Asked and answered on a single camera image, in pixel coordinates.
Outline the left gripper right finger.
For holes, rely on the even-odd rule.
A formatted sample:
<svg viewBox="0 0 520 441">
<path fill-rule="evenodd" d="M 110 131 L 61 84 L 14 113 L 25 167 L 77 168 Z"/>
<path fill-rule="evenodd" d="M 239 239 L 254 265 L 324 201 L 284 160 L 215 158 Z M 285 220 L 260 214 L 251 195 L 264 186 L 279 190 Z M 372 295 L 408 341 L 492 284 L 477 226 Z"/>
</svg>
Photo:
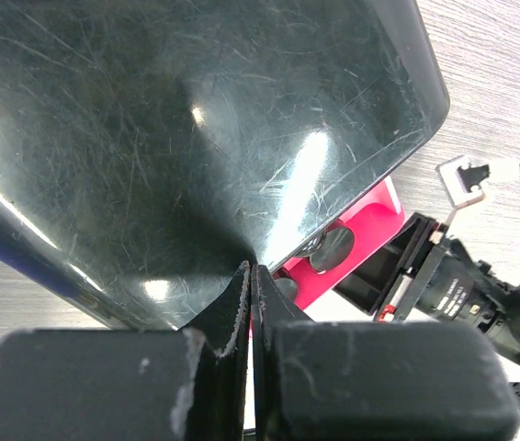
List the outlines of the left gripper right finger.
<svg viewBox="0 0 520 441">
<path fill-rule="evenodd" d="M 259 440 L 510 440 L 489 341 L 440 322 L 314 322 L 264 266 L 250 279 Z"/>
</svg>

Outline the black drawer organizer cabinet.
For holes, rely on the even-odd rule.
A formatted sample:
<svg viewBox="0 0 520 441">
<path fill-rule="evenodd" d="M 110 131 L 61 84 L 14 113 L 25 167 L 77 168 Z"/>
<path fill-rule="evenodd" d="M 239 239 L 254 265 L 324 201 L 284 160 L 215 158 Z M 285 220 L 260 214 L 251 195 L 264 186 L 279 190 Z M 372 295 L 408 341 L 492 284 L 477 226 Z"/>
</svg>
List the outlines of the black drawer organizer cabinet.
<svg viewBox="0 0 520 441">
<path fill-rule="evenodd" d="M 179 327 L 448 110 L 414 1 L 0 1 L 0 259 L 109 326 Z"/>
</svg>

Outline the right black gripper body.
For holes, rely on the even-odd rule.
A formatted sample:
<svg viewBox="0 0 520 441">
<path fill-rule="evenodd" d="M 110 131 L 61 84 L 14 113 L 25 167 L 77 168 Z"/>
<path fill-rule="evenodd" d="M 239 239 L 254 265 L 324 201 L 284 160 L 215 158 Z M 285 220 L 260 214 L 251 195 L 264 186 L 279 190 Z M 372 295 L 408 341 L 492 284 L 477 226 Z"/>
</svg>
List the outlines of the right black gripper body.
<svg viewBox="0 0 520 441">
<path fill-rule="evenodd" d="M 474 261 L 447 226 L 420 213 L 335 287 L 373 320 L 403 321 L 413 310 L 479 330 L 520 365 L 520 285 Z"/>
</svg>

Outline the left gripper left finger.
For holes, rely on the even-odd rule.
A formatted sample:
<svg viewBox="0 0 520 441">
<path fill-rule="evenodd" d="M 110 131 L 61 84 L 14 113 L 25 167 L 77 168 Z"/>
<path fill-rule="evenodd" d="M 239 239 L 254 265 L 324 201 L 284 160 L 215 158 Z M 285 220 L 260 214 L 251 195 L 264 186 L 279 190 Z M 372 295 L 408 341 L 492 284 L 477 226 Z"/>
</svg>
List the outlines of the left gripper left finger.
<svg viewBox="0 0 520 441">
<path fill-rule="evenodd" d="M 239 440 L 251 267 L 176 331 L 0 340 L 0 440 Z"/>
</svg>

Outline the pink drawer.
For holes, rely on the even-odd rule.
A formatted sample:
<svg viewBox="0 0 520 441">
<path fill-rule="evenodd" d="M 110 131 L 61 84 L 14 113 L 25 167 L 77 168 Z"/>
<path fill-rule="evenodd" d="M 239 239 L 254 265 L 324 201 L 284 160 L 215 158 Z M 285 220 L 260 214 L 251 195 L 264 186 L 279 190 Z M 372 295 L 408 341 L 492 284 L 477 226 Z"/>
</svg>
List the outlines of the pink drawer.
<svg viewBox="0 0 520 441">
<path fill-rule="evenodd" d="M 297 283 L 299 292 L 293 302 L 304 310 L 326 291 L 342 282 L 399 232 L 404 219 L 404 210 L 395 186 L 392 179 L 387 177 L 317 236 L 315 242 L 319 245 L 319 250 L 329 230 L 346 227 L 353 232 L 353 250 L 341 265 L 330 271 L 317 273 L 310 265 L 311 255 L 297 256 L 279 268 L 273 278 L 276 280 L 288 277 Z"/>
</svg>

